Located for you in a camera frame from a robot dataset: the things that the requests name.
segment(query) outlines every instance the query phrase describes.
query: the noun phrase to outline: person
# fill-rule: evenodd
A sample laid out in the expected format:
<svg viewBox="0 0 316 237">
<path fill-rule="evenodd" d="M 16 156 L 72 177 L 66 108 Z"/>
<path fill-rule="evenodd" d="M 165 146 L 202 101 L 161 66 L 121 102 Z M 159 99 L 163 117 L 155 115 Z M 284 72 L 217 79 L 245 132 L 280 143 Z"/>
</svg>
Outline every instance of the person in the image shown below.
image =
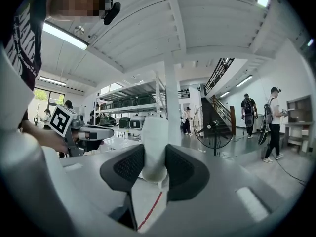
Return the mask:
<svg viewBox="0 0 316 237">
<path fill-rule="evenodd" d="M 280 146 L 279 146 L 279 141 L 280 141 L 280 120 L 281 117 L 286 117 L 286 113 L 281 113 L 279 110 L 279 103 L 278 103 L 278 94 L 281 91 L 277 87 L 273 87 L 271 89 L 271 96 L 268 101 L 268 104 L 270 106 L 270 110 L 272 112 L 272 122 L 269 124 L 269 129 L 271 132 L 271 140 L 268 145 L 266 155 L 263 158 L 263 161 L 266 163 L 272 163 L 273 161 L 270 159 L 270 154 L 273 148 L 276 149 L 276 160 L 280 159 L 283 157 L 283 154 L 280 153 Z"/>
<path fill-rule="evenodd" d="M 250 98 L 248 94 L 245 94 L 244 97 L 245 97 L 244 100 L 241 102 L 241 116 L 242 116 L 242 119 L 245 119 L 245 107 L 246 107 L 246 103 L 249 102 L 252 108 L 251 111 L 252 111 L 253 123 L 252 123 L 252 126 L 247 127 L 247 134 L 248 134 L 248 139 L 251 139 L 253 137 L 252 130 L 253 130 L 253 125 L 255 123 L 255 116 L 257 119 L 258 111 L 257 111 L 255 100 L 253 100 L 253 98 Z"/>
<path fill-rule="evenodd" d="M 44 21 L 52 17 L 55 20 L 84 19 L 99 17 L 104 11 L 105 0 L 10 0 L 2 22 L 1 40 L 16 72 L 33 91 L 35 79 L 41 69 L 41 36 Z M 28 120 L 25 112 L 19 128 L 33 135 L 40 145 L 48 146 L 57 152 L 67 153 L 64 139 L 53 130 L 42 130 Z M 74 139 L 79 139 L 73 131 Z"/>
<path fill-rule="evenodd" d="M 99 105 L 99 104 L 96 104 L 96 106 L 95 106 L 95 114 L 97 115 L 97 117 L 95 118 L 95 124 L 96 124 L 96 125 L 97 125 L 97 124 L 100 124 L 100 119 L 101 119 L 99 113 L 96 112 L 97 110 L 99 110 L 99 107 L 100 107 L 100 105 Z M 94 110 L 92 110 L 92 111 L 90 112 L 90 124 L 94 124 L 94 123 L 93 123 L 93 119 L 94 119 Z"/>
<path fill-rule="evenodd" d="M 48 125 L 48 123 L 50 121 L 50 117 L 51 117 L 49 108 L 46 108 L 44 112 L 45 112 L 44 118 L 40 119 L 42 122 L 44 122 L 44 128 L 43 129 L 51 130 L 50 126 Z"/>
<path fill-rule="evenodd" d="M 186 135 L 187 134 L 191 135 L 190 122 L 189 122 L 189 120 L 191 119 L 190 110 L 191 109 L 188 106 L 182 113 L 183 133 Z"/>
<path fill-rule="evenodd" d="M 65 103 L 64 103 L 64 106 L 66 106 L 68 109 L 72 109 L 73 108 L 73 104 L 70 100 L 67 100 Z"/>
</svg>

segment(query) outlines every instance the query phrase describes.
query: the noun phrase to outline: window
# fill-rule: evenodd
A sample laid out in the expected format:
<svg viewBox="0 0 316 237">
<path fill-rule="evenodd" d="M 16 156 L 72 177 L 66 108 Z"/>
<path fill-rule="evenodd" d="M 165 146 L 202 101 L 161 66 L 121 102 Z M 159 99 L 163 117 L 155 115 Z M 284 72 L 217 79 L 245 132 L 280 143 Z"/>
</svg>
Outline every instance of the window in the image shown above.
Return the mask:
<svg viewBox="0 0 316 237">
<path fill-rule="evenodd" d="M 40 118 L 43 118 L 46 108 L 49 108 L 50 113 L 53 113 L 57 104 L 64 103 L 64 94 L 39 88 L 35 88 L 33 93 L 34 98 L 28 106 L 28 116 L 31 121 L 35 117 L 38 117 L 38 120 L 40 120 Z"/>
<path fill-rule="evenodd" d="M 106 86 L 105 88 L 101 89 L 100 95 L 103 95 L 105 93 L 111 92 L 113 90 L 117 90 L 123 88 L 123 86 L 117 84 L 117 83 L 112 83 L 110 86 Z"/>
</svg>

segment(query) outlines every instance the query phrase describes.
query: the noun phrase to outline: black backpack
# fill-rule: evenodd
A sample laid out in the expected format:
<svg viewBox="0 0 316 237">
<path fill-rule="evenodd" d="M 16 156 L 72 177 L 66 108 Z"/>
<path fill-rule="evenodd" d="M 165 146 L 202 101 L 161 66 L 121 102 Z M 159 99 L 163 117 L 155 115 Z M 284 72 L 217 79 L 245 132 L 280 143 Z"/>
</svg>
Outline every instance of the black backpack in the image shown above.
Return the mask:
<svg viewBox="0 0 316 237">
<path fill-rule="evenodd" d="M 271 108 L 270 108 L 270 104 L 272 102 L 272 100 L 274 99 L 274 97 L 270 100 L 270 102 L 267 102 L 265 104 L 265 120 L 267 124 L 271 124 L 273 117 L 272 117 L 272 112 L 271 112 Z"/>
<path fill-rule="evenodd" d="M 250 103 L 252 99 L 249 98 L 249 100 L 244 99 L 245 102 L 245 116 L 246 115 L 250 115 L 253 113 L 253 108 L 252 108 L 252 104 Z"/>
</svg>

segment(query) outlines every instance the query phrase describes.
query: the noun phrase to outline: black pants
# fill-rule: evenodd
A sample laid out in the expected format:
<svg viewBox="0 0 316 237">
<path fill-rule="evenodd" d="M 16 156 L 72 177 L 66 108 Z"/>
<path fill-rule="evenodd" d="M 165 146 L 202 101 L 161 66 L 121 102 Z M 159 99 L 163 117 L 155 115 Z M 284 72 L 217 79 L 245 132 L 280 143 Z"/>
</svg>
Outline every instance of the black pants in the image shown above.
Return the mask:
<svg viewBox="0 0 316 237">
<path fill-rule="evenodd" d="M 252 117 L 253 117 L 252 126 L 251 126 L 251 127 L 247 127 L 247 133 L 248 133 L 248 135 L 252 135 L 253 125 L 254 125 L 254 123 L 255 123 L 255 115 L 252 114 Z"/>
<path fill-rule="evenodd" d="M 271 154 L 273 148 L 276 148 L 276 155 L 280 154 L 280 125 L 279 124 L 269 124 L 271 131 L 271 140 L 268 145 L 265 158 L 268 158 Z"/>
<path fill-rule="evenodd" d="M 183 133 L 191 133 L 190 130 L 190 122 L 186 120 L 186 122 L 183 124 Z"/>
</svg>

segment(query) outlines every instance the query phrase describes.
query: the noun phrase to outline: white ceiling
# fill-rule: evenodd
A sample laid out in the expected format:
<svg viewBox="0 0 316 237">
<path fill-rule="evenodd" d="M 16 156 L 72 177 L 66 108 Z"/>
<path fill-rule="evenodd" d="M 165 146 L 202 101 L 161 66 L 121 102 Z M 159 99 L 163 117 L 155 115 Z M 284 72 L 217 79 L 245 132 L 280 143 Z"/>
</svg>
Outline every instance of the white ceiling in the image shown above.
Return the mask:
<svg viewBox="0 0 316 237">
<path fill-rule="evenodd" d="M 285 0 L 272 0 L 270 8 L 255 0 L 114 1 L 121 3 L 121 12 L 109 26 L 49 19 L 70 33 L 83 26 L 80 38 L 89 48 L 83 51 L 43 32 L 43 70 L 67 80 L 66 87 L 93 93 L 122 80 L 154 78 L 148 71 L 163 68 L 165 52 L 172 52 L 177 70 L 187 71 L 178 80 L 189 80 L 188 75 L 211 75 L 214 60 L 223 57 L 249 59 L 249 69 L 258 68 L 287 38 L 299 46 L 309 37 Z"/>
</svg>

